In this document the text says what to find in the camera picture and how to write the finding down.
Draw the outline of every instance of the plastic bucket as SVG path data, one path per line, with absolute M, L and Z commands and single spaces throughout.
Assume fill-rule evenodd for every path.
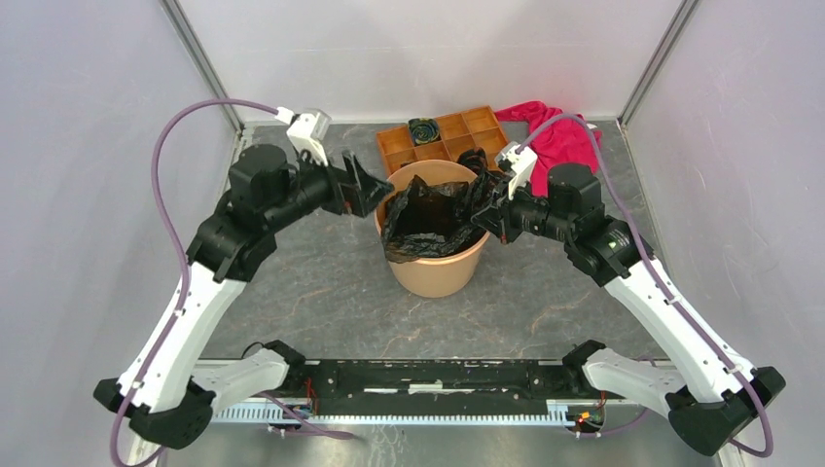
M 427 185 L 447 182 L 472 182 L 476 174 L 469 168 L 449 161 L 419 161 L 401 167 L 389 176 L 395 191 L 376 209 L 376 228 L 381 234 L 381 226 L 386 216 L 386 201 L 400 191 L 404 191 L 418 175 Z M 410 292 L 426 298 L 440 298 L 454 294 L 470 282 L 482 254 L 482 246 L 489 238 L 484 233 L 482 239 L 457 255 L 445 258 L 422 258 L 409 263 L 392 263 L 389 266 L 398 282 Z

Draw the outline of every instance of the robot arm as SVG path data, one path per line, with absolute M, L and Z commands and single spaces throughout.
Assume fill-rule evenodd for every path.
M 714 454 L 752 421 L 756 412 L 734 372 L 674 305 L 680 303 L 723 349 L 763 405 L 784 388 L 784 379 L 772 367 L 755 368 L 722 340 L 654 258 L 654 270 L 675 295 L 667 299 L 646 270 L 628 223 L 605 214 L 600 184 L 588 167 L 576 163 L 554 167 L 549 174 L 550 196 L 535 198 L 523 185 L 536 155 L 529 148 L 517 153 L 518 146 L 512 143 L 496 158 L 505 176 L 488 203 L 475 213 L 473 222 L 502 243 L 515 241 L 522 232 L 563 242 L 573 266 L 633 313 L 677 371 L 627 359 L 595 341 L 580 345 L 563 362 L 580 368 L 593 388 L 620 394 L 667 417 L 688 445 L 705 455 Z M 644 247 L 652 257 L 650 246 L 645 243 Z
M 115 413 L 134 389 L 126 410 L 129 426 L 147 441 L 181 449 L 194 441 L 212 415 L 264 390 L 278 387 L 289 359 L 271 348 L 219 370 L 194 372 L 218 321 L 276 249 L 275 234 L 317 208 L 366 217 L 392 192 L 392 185 L 369 175 L 351 154 L 345 169 L 332 166 L 320 139 L 329 117 L 320 111 L 293 114 L 279 109 L 298 166 L 271 145 L 245 149 L 229 172 L 230 189 L 197 229 L 187 250 L 191 287 L 183 309 L 175 310 L 178 284 L 160 322 L 137 358 L 118 378 L 104 379 L 94 398 Z M 167 324 L 175 319 L 174 326 Z M 162 341 L 142 381 L 138 369 Z

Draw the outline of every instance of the orange compartment tray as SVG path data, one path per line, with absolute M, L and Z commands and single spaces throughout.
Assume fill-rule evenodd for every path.
M 482 148 L 487 166 L 495 167 L 495 157 L 507 143 L 507 135 L 489 106 L 436 117 L 441 141 L 415 146 L 406 125 L 379 131 L 378 151 L 387 175 L 404 165 L 428 160 L 457 162 L 468 149 Z

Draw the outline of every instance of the red cloth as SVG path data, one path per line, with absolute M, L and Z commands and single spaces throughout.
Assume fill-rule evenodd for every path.
M 544 102 L 533 100 L 514 105 L 495 113 L 500 122 L 527 122 L 530 132 L 560 114 L 561 109 L 548 107 Z M 601 131 L 594 130 L 595 140 L 601 147 Z M 598 170 L 598 160 L 593 153 L 590 140 L 579 124 L 572 120 L 562 120 L 545 129 L 530 143 L 539 160 L 530 175 L 530 185 L 535 197 L 547 196 L 547 172 L 563 162 L 577 162 L 589 165 L 591 171 Z

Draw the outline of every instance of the white wall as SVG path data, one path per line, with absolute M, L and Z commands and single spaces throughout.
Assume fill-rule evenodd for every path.
M 817 0 L 701 2 L 629 127 L 680 288 L 788 381 L 765 465 L 822 460 L 823 23 Z
M 3 2 L 0 63 L 0 464 L 111 465 L 113 415 L 91 392 L 134 358 L 177 280 L 152 147 L 208 92 L 157 1 Z M 217 110 L 169 141 L 162 187 L 184 237 L 232 142 Z
M 679 0 L 180 3 L 231 96 L 373 122 L 534 99 L 615 117 Z

